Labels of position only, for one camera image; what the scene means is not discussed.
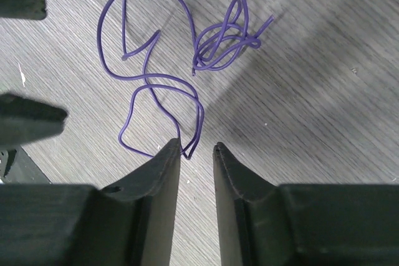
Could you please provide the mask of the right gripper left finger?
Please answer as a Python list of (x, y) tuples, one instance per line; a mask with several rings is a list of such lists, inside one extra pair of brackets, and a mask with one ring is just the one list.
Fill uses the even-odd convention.
[(168, 265), (180, 142), (103, 189), (1, 186), (2, 265)]

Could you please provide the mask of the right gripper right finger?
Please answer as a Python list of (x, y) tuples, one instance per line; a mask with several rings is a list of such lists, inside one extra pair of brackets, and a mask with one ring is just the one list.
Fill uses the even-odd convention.
[(397, 265), (398, 186), (275, 186), (213, 150), (223, 265)]

